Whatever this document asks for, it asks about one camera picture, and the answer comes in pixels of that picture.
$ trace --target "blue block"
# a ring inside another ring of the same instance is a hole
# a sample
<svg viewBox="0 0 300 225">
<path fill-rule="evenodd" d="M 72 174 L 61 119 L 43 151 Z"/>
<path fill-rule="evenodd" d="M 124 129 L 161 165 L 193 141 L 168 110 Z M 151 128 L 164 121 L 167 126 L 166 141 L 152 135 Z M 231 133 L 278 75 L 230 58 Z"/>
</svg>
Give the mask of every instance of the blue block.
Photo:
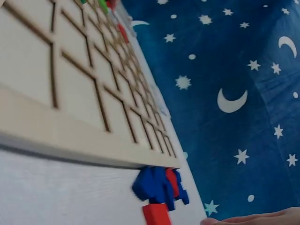
<svg viewBox="0 0 300 225">
<path fill-rule="evenodd" d="M 183 197 L 182 197 L 182 202 L 183 204 L 187 205 L 189 204 L 189 198 L 188 198 L 188 193 L 186 190 L 183 191 Z"/>
<path fill-rule="evenodd" d="M 184 197 L 184 190 L 181 183 L 178 183 L 179 195 L 175 198 L 176 200 L 182 199 Z"/>
<path fill-rule="evenodd" d="M 181 176 L 180 176 L 180 173 L 179 173 L 177 170 L 175 170 L 175 169 L 173 169 L 173 171 L 174 171 L 174 173 L 175 173 L 175 175 L 176 175 L 176 177 L 177 177 L 177 182 L 178 182 L 178 183 L 181 183 Z"/>
<path fill-rule="evenodd" d="M 131 188 L 142 201 L 155 197 L 157 185 L 149 167 L 144 167 L 140 170 Z"/>
<path fill-rule="evenodd" d="M 175 205 L 174 205 L 174 193 L 173 193 L 173 187 L 170 184 L 170 182 L 167 182 L 164 185 L 164 191 L 165 191 L 165 203 L 168 207 L 169 211 L 175 210 Z"/>
<path fill-rule="evenodd" d="M 153 177 L 161 184 L 166 184 L 168 182 L 167 177 L 165 175 L 165 169 L 160 166 L 154 166 L 151 168 Z"/>
</svg>

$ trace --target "wooden frame edge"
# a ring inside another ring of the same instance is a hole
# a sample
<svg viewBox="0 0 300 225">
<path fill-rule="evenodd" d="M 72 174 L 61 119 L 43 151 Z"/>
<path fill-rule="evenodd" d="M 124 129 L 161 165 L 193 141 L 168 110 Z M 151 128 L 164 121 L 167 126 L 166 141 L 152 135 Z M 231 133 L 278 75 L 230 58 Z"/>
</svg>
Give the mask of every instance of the wooden frame edge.
<svg viewBox="0 0 300 225">
<path fill-rule="evenodd" d="M 180 167 L 177 158 L 134 143 L 118 142 L 113 134 L 3 85 L 0 85 L 0 107 L 0 141 L 4 145 L 99 165 Z"/>
</svg>

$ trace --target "finger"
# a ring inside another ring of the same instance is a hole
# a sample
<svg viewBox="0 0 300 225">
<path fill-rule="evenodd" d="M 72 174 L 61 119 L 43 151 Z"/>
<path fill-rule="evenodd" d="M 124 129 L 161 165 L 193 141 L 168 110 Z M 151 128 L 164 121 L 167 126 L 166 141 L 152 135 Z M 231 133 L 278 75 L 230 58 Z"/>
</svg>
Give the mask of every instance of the finger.
<svg viewBox="0 0 300 225">
<path fill-rule="evenodd" d="M 216 219 L 206 218 L 205 220 L 201 221 L 200 225 L 213 225 L 213 224 L 216 224 L 217 222 L 219 222 L 219 221 Z"/>
<path fill-rule="evenodd" d="M 279 211 L 279 212 L 273 212 L 273 213 L 263 213 L 263 214 L 254 214 L 250 216 L 245 216 L 245 217 L 233 217 L 229 219 L 223 220 L 223 222 L 228 222 L 228 223 L 241 223 L 241 222 L 246 222 L 249 220 L 253 220 L 256 218 L 262 218 L 262 217 L 278 217 L 283 215 L 285 212 L 284 211 Z"/>
<path fill-rule="evenodd" d="M 252 220 L 243 221 L 243 222 L 224 222 L 221 221 L 214 225 L 284 225 L 286 220 L 285 216 L 279 217 L 257 217 Z"/>
</svg>

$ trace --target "white dot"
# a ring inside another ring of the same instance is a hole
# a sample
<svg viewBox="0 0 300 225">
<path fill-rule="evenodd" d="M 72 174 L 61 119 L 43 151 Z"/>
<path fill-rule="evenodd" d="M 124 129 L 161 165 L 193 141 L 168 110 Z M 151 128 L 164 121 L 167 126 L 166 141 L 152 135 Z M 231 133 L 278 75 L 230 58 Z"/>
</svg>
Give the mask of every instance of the white dot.
<svg viewBox="0 0 300 225">
<path fill-rule="evenodd" d="M 248 196 L 248 202 L 253 202 L 253 200 L 254 200 L 254 195 L 249 195 Z"/>
<path fill-rule="evenodd" d="M 189 58 L 190 60 L 194 60 L 194 59 L 196 58 L 196 56 L 195 56 L 194 54 L 191 54 L 191 55 L 188 56 L 188 58 Z"/>
<path fill-rule="evenodd" d="M 183 152 L 184 158 L 188 158 L 188 153 L 187 152 Z"/>
</svg>

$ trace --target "grid square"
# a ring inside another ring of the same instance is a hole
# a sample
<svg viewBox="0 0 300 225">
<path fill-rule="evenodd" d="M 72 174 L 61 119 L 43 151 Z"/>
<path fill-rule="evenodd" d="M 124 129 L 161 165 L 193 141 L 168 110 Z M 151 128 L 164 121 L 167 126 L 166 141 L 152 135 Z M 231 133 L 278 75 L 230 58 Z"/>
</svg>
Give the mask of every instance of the grid square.
<svg viewBox="0 0 300 225">
<path fill-rule="evenodd" d="M 93 57 L 97 78 L 113 90 L 116 89 L 111 63 L 97 50 L 93 51 Z"/>
<path fill-rule="evenodd" d="M 126 53 L 125 53 L 124 49 L 122 48 L 122 46 L 121 46 L 121 45 L 117 45 L 117 50 L 118 50 L 118 52 L 119 52 L 121 58 L 122 58 L 123 60 L 125 60 L 125 58 L 126 58 Z"/>
<path fill-rule="evenodd" d="M 121 89 L 121 92 L 123 94 L 123 97 L 124 97 L 125 101 L 127 103 L 129 103 L 129 105 L 134 106 L 135 101 L 133 99 L 132 92 L 130 90 L 130 86 L 129 86 L 128 81 L 123 76 L 121 76 L 119 74 L 118 75 L 118 82 L 119 82 L 119 86 L 120 86 L 120 89 Z"/>
<path fill-rule="evenodd" d="M 103 92 L 103 102 L 111 132 L 124 140 L 133 142 L 122 103 L 106 91 Z"/>
<path fill-rule="evenodd" d="M 107 28 L 105 24 L 101 25 L 101 30 L 103 32 L 104 37 L 110 42 L 113 43 L 113 35 L 110 30 Z"/>
<path fill-rule="evenodd" d="M 0 83 L 51 107 L 49 45 L 3 7 L 0 21 Z"/>
<path fill-rule="evenodd" d="M 150 149 L 151 146 L 142 124 L 142 118 L 133 111 L 129 111 L 129 117 L 130 117 L 133 130 L 135 131 L 135 136 L 138 144 L 140 144 L 141 146 L 147 149 Z"/>
<path fill-rule="evenodd" d="M 135 86 L 135 75 L 128 66 L 125 66 L 125 73 L 131 85 Z"/>
<path fill-rule="evenodd" d="M 168 147 L 168 150 L 169 150 L 169 153 L 172 157 L 176 157 L 175 155 L 175 152 L 173 151 L 173 148 L 171 146 L 171 143 L 170 143 L 170 139 L 168 137 L 165 136 L 165 142 L 167 144 L 167 147 Z"/>
<path fill-rule="evenodd" d="M 146 92 L 144 86 L 142 85 L 142 82 L 138 81 L 137 85 L 138 85 L 138 89 L 139 89 L 140 93 L 142 94 L 142 96 L 144 97 L 144 99 L 147 99 L 147 92 Z"/>
<path fill-rule="evenodd" d="M 123 70 L 123 65 L 122 65 L 119 54 L 116 52 L 116 50 L 111 45 L 108 46 L 108 52 L 110 53 L 112 63 L 114 64 L 114 66 L 118 70 L 122 71 Z"/>
<path fill-rule="evenodd" d="M 107 17 L 105 13 L 99 8 L 98 3 L 97 3 L 97 13 L 101 22 L 107 22 Z"/>
<path fill-rule="evenodd" d="M 168 154 L 168 155 L 169 155 L 169 152 L 168 152 L 167 146 L 166 146 L 166 144 L 165 144 L 165 140 L 164 140 L 164 138 L 163 138 L 162 133 L 161 133 L 160 131 L 157 131 L 156 134 L 157 134 L 157 137 L 158 137 L 158 139 L 159 139 L 159 142 L 160 142 L 160 146 L 161 146 L 161 148 L 162 148 L 162 151 L 163 151 L 165 154 Z"/>
<path fill-rule="evenodd" d="M 85 36 L 63 15 L 59 16 L 58 35 L 62 47 L 84 65 L 90 65 Z"/>
<path fill-rule="evenodd" d="M 72 19 L 76 21 L 80 26 L 83 25 L 83 12 L 75 3 L 75 0 L 62 0 L 62 8 L 70 14 Z"/>
<path fill-rule="evenodd" d="M 149 123 L 146 123 L 145 126 L 146 126 L 146 129 L 147 129 L 147 132 L 148 132 L 148 135 L 149 135 L 149 138 L 150 138 L 153 150 L 156 151 L 156 152 L 161 153 L 162 151 L 160 149 L 160 146 L 159 146 L 159 143 L 158 143 L 158 139 L 156 138 L 153 126 L 151 124 L 149 124 Z"/>
<path fill-rule="evenodd" d="M 95 83 L 64 58 L 60 60 L 57 92 L 60 110 L 104 130 Z"/>
<path fill-rule="evenodd" d="M 97 45 L 97 47 L 101 51 L 106 52 L 106 47 L 105 47 L 105 42 L 104 42 L 104 39 L 103 39 L 103 35 L 97 29 L 95 24 L 93 22 L 91 22 L 90 20 L 88 20 L 88 22 L 87 22 L 87 29 L 88 29 L 87 32 L 88 32 L 89 38 L 94 41 L 94 43 Z"/>
<path fill-rule="evenodd" d="M 10 0 L 9 2 L 18 6 L 27 18 L 36 22 L 45 31 L 51 30 L 53 4 L 49 0 L 31 0 L 30 4 L 26 0 Z"/>
<path fill-rule="evenodd" d="M 136 102 L 137 102 L 137 105 L 138 105 L 138 107 L 139 107 L 139 109 L 140 109 L 142 115 L 143 115 L 144 117 L 148 117 L 147 110 L 146 110 L 145 104 L 144 104 L 144 102 L 143 102 L 143 98 L 142 98 L 142 96 L 141 96 L 139 93 L 137 93 L 136 91 L 135 91 L 135 100 L 136 100 Z"/>
<path fill-rule="evenodd" d="M 148 113 L 150 115 L 150 119 L 152 121 L 155 121 L 155 116 L 154 116 L 153 109 L 152 109 L 152 107 L 149 104 L 147 104 L 147 110 L 148 110 Z"/>
<path fill-rule="evenodd" d="M 98 17 L 96 14 L 96 11 L 93 9 L 93 7 L 88 2 L 87 4 L 83 4 L 83 9 L 87 15 L 93 20 L 95 24 L 98 23 Z"/>
</svg>

